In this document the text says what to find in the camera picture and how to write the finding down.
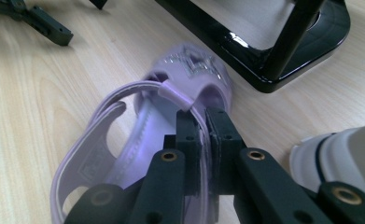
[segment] black metal frame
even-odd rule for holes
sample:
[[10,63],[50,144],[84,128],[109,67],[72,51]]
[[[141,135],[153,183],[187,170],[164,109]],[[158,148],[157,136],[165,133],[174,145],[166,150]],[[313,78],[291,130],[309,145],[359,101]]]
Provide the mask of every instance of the black metal frame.
[[327,59],[350,29],[344,0],[299,0],[274,46],[261,50],[242,45],[233,31],[190,0],[156,1],[262,92],[279,89]]

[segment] plastic slipper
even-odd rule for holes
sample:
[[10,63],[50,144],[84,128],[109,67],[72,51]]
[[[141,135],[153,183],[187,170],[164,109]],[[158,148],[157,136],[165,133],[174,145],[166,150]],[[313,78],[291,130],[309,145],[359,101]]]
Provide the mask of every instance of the plastic slipper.
[[[137,122],[116,159],[109,152],[106,134],[112,121],[126,109],[121,99],[134,93]],[[50,194],[53,223],[64,222],[67,214],[63,204],[78,187],[108,183],[125,189],[145,176],[152,156],[162,149],[164,135],[175,134],[175,114],[180,109],[190,111],[197,119],[203,144],[200,194],[193,200],[198,208],[188,209],[195,213],[195,218],[186,217],[185,222],[208,223],[210,146],[204,110],[213,106],[228,112],[231,100],[231,81],[219,58],[191,44],[169,51],[144,80],[113,91],[95,110],[84,134],[54,176]]]

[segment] black bracket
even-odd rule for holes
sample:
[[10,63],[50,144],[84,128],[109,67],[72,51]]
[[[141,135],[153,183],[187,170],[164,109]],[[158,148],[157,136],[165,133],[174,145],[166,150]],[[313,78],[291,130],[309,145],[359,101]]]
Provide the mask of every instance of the black bracket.
[[[127,189],[102,184],[86,191],[65,223],[184,223],[185,197],[200,183],[198,126],[190,113],[177,113],[176,135],[166,135],[163,150],[146,177]],[[246,147],[231,119],[208,108],[213,172],[209,199],[218,212],[219,195],[234,195],[241,223],[365,223],[365,193],[341,182],[323,183],[318,193],[296,184],[272,155]],[[218,214],[210,214],[217,220]]]
[[67,46],[74,36],[42,8],[34,6],[28,10],[23,0],[0,0],[0,14],[7,15],[15,21],[25,21],[60,46]]
[[103,9],[107,0],[90,0],[98,9]]
[[327,59],[350,29],[344,0],[298,0],[274,46],[255,49],[190,0],[156,1],[262,92],[279,89]]

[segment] wooden table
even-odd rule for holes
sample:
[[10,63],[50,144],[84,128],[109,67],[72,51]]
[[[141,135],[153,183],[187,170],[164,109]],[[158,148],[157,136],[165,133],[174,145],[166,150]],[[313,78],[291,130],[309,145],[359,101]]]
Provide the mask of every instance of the wooden table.
[[[206,48],[154,1],[109,0],[104,10],[87,0],[26,1],[34,3],[75,36],[62,48],[0,15],[0,223],[50,223],[53,175],[102,98],[176,44]],[[286,169],[302,138],[365,125],[365,0],[347,7],[351,31],[335,54],[274,93],[228,66],[238,131]],[[121,140],[135,119],[128,102],[112,128]],[[219,223],[238,223],[232,197],[221,198]]]

